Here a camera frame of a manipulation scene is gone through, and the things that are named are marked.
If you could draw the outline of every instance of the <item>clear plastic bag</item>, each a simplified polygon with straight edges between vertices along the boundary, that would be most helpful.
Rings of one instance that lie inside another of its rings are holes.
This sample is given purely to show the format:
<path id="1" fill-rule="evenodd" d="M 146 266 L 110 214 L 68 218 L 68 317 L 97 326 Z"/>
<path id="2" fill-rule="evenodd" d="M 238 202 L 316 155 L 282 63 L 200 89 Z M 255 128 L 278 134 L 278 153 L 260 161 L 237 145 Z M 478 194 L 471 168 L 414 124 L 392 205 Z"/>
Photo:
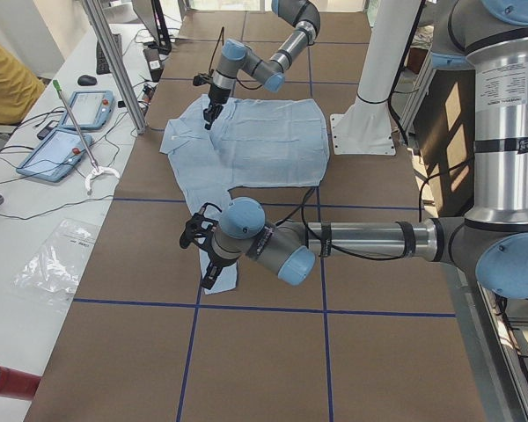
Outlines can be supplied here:
<path id="1" fill-rule="evenodd" d="M 16 293 L 66 311 L 92 253 L 99 227 L 63 220 L 14 279 Z"/>

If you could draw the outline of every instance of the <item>monitor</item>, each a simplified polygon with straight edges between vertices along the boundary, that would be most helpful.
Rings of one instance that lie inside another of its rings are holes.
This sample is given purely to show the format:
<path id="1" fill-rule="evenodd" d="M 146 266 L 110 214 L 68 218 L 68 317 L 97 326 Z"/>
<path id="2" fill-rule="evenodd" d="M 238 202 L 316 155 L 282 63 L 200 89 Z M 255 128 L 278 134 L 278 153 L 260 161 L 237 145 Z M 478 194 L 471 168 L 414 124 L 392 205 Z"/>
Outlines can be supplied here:
<path id="1" fill-rule="evenodd" d="M 172 44 L 160 0 L 132 0 L 132 3 L 133 11 L 155 39 L 158 52 L 168 55 L 172 50 Z"/>

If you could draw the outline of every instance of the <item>blue electronic device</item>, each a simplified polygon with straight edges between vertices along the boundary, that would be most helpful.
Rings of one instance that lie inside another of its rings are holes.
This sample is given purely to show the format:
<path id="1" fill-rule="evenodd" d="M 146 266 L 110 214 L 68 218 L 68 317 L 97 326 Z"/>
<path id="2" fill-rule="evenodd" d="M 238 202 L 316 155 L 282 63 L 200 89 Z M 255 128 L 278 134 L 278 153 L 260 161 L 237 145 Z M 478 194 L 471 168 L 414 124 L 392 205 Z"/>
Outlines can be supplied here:
<path id="1" fill-rule="evenodd" d="M 77 123 L 82 130 L 100 130 L 114 109 L 111 91 L 74 91 L 69 100 Z M 64 112 L 59 127 L 75 130 L 70 116 Z"/>
<path id="2" fill-rule="evenodd" d="M 90 135 L 84 135 L 84 138 L 88 145 L 92 144 Z M 85 152 L 76 132 L 56 128 L 21 162 L 16 172 L 47 182 L 58 182 L 78 164 Z"/>

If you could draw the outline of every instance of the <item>black keyboard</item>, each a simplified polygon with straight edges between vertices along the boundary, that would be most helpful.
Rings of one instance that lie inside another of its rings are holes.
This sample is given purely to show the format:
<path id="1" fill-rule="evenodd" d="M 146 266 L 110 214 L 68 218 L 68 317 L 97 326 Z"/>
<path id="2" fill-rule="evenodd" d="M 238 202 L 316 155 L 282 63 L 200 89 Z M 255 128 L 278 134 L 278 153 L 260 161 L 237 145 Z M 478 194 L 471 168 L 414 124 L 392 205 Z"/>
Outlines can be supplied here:
<path id="1" fill-rule="evenodd" d="M 123 49 L 121 47 L 121 34 L 113 33 L 115 45 L 117 50 L 120 52 L 120 55 L 123 54 Z M 99 42 L 96 43 L 96 74 L 105 75 L 106 73 L 112 73 L 109 69 L 109 63 L 107 62 L 106 55 L 102 51 L 102 47 L 99 46 Z"/>

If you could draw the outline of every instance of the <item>red cylinder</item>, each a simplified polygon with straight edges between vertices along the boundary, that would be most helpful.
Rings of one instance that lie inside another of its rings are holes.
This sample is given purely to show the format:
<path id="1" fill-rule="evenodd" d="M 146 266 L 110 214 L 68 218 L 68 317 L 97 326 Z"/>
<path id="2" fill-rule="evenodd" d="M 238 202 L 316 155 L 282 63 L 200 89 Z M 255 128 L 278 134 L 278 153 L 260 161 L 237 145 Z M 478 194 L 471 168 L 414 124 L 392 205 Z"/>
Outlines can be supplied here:
<path id="1" fill-rule="evenodd" d="M 0 367 L 0 397 L 33 400 L 41 377 L 9 367 Z"/>

